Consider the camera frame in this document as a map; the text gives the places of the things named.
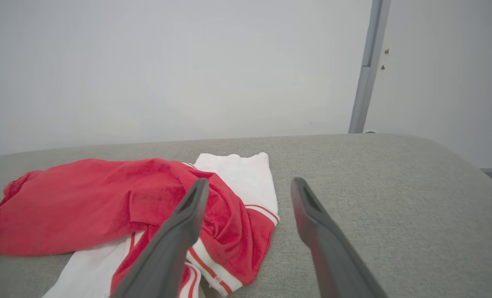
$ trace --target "gray upholstered bench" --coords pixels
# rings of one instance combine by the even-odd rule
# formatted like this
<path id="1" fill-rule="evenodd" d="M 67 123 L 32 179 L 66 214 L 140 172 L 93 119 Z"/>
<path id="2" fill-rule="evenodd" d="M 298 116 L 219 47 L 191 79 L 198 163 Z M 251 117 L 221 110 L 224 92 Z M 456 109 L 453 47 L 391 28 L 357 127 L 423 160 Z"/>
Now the gray upholstered bench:
<path id="1" fill-rule="evenodd" d="M 452 151 L 415 137 L 220 139 L 19 153 L 0 158 L 0 200 L 6 184 L 27 171 L 86 158 L 194 162 L 204 152 L 261 151 L 270 157 L 281 222 L 256 281 L 232 296 L 319 295 L 290 199 L 291 178 L 301 176 L 390 298 L 492 297 L 492 180 Z M 69 258 L 0 256 L 0 297 L 42 296 Z"/>

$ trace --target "white stripe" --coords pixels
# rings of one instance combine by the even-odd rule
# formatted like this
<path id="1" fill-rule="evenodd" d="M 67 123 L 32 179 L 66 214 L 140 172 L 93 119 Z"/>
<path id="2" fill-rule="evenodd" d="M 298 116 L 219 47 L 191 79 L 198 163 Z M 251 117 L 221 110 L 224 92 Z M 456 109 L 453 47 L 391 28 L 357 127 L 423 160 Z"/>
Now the white stripe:
<path id="1" fill-rule="evenodd" d="M 196 170 L 196 168 L 192 164 L 189 164 L 187 162 L 182 162 L 182 164 L 185 164 L 186 166 L 189 166 L 189 167 L 194 168 Z"/>
<path id="2" fill-rule="evenodd" d="M 130 252 L 130 241 L 132 241 L 132 234 L 128 234 L 125 237 L 126 237 L 126 240 L 125 240 L 125 254 L 122 257 L 123 260 L 126 258 L 126 256 L 128 256 L 128 253 Z"/>
<path id="3" fill-rule="evenodd" d="M 257 207 L 257 206 L 244 206 L 246 209 L 253 209 L 255 211 L 259 211 L 260 213 L 262 213 L 264 216 L 266 216 L 268 219 L 270 219 L 270 221 L 272 221 L 274 223 L 274 225 L 277 225 L 278 224 L 278 220 L 280 220 L 280 218 L 276 215 L 276 217 L 274 217 L 270 212 L 268 211 L 265 211 L 263 208 L 261 207 Z"/>
<path id="4" fill-rule="evenodd" d="M 202 279 L 202 274 L 200 270 L 195 266 L 185 262 L 185 266 L 189 268 L 189 280 L 187 283 L 181 288 L 179 298 L 189 298 L 189 291 L 191 290 L 191 286 L 194 283 L 194 291 L 192 291 L 193 298 L 198 298 L 198 290 L 200 286 L 200 280 Z"/>
<path id="5" fill-rule="evenodd" d="M 209 268 L 211 268 L 216 274 L 215 278 L 212 278 L 208 271 L 206 271 L 201 264 L 199 264 L 190 252 L 187 253 L 187 260 L 193 263 L 202 272 L 202 275 L 206 278 L 208 283 L 216 289 L 222 296 L 227 296 L 227 291 L 220 285 L 220 281 L 224 281 L 234 292 L 239 288 L 243 287 L 242 282 L 240 282 L 235 276 L 231 275 L 229 271 L 223 268 L 220 264 L 213 261 L 211 256 L 208 254 L 206 247 L 202 243 L 202 240 L 198 238 L 198 241 L 192 246 L 198 257 L 204 262 Z"/>
<path id="6" fill-rule="evenodd" d="M 134 237 L 134 247 L 138 244 L 139 240 L 141 240 L 144 233 L 145 231 L 136 232 L 136 236 Z"/>

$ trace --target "white wall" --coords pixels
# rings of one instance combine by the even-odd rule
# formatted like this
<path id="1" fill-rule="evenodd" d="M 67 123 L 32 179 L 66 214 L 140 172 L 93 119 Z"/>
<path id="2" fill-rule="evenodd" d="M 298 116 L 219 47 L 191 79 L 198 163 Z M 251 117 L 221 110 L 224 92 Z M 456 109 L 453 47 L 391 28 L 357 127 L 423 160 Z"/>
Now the white wall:
<path id="1" fill-rule="evenodd" d="M 346 133 L 371 0 L 0 1 L 0 155 Z"/>
<path id="2" fill-rule="evenodd" d="M 382 65 L 366 130 L 429 138 L 492 168 L 492 0 L 391 0 Z"/>

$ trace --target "red stripe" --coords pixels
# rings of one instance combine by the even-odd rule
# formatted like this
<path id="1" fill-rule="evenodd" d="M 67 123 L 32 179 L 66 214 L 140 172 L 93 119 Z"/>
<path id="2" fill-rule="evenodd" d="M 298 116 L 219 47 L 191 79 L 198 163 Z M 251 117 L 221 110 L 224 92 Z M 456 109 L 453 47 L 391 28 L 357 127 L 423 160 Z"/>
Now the red stripe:
<path id="1" fill-rule="evenodd" d="M 277 223 L 278 223 L 278 217 L 277 215 L 275 215 L 274 213 L 272 213 L 271 211 L 269 211 L 268 209 L 262 207 L 262 206 L 259 206 L 259 205 L 245 205 L 245 206 L 255 206 L 255 207 L 259 207 L 261 209 L 264 209 L 267 213 L 270 213 L 273 217 L 275 217 Z"/>
<path id="2" fill-rule="evenodd" d="M 132 249 L 134 248 L 135 237 L 136 237 L 136 234 L 132 233 L 132 236 L 130 237 L 130 250 L 129 251 L 132 251 Z"/>
<path id="3" fill-rule="evenodd" d="M 192 282 L 191 289 L 189 289 L 189 298 L 192 298 L 192 293 L 194 292 L 194 285 L 196 284 L 196 279 L 198 278 L 198 273 L 196 270 L 192 269 L 191 270 L 194 272 L 194 281 Z"/>
<path id="4" fill-rule="evenodd" d="M 216 277 L 216 273 L 214 273 L 214 271 L 211 269 L 210 266 L 207 266 L 204 261 L 202 261 L 202 259 L 200 259 L 200 257 L 196 254 L 196 252 L 194 251 L 194 249 L 191 247 L 189 249 L 189 252 L 191 253 L 192 257 L 196 260 L 196 262 L 198 262 L 198 264 L 200 264 L 200 266 L 202 266 L 202 268 L 207 271 L 209 273 L 209 275 L 214 279 Z M 228 293 L 228 294 L 231 294 L 231 288 L 227 285 L 227 283 L 225 283 L 225 281 L 220 281 L 220 285 L 225 289 L 225 291 Z"/>

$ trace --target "gray fabric surface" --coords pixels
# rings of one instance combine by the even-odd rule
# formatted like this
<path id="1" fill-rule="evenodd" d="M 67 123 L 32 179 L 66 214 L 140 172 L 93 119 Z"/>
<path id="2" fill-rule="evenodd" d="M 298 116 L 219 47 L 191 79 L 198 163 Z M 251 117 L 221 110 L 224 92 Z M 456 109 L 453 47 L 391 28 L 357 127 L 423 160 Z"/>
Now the gray fabric surface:
<path id="1" fill-rule="evenodd" d="M 232 296 L 318 296 L 314 265 L 295 228 L 290 181 L 308 181 L 391 297 L 492 297 L 492 180 L 425 139 L 384 134 L 105 145 L 0 158 L 2 189 L 27 171 L 85 158 L 199 153 L 270 157 L 281 222 L 256 281 Z M 0 296 L 38 297 L 70 255 L 0 257 Z"/>

